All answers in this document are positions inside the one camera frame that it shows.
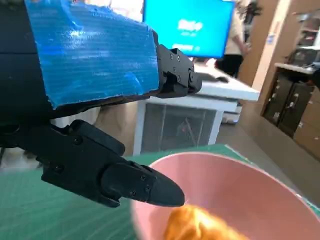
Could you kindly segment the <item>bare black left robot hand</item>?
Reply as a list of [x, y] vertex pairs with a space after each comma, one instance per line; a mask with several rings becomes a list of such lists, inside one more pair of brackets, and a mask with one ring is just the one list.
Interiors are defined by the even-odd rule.
[[81, 0], [0, 3], [0, 146], [43, 164], [41, 179], [110, 208], [121, 198], [162, 207], [185, 203], [170, 178], [123, 158], [125, 146], [88, 122], [53, 119], [150, 97], [200, 91], [179, 49], [142, 22]]

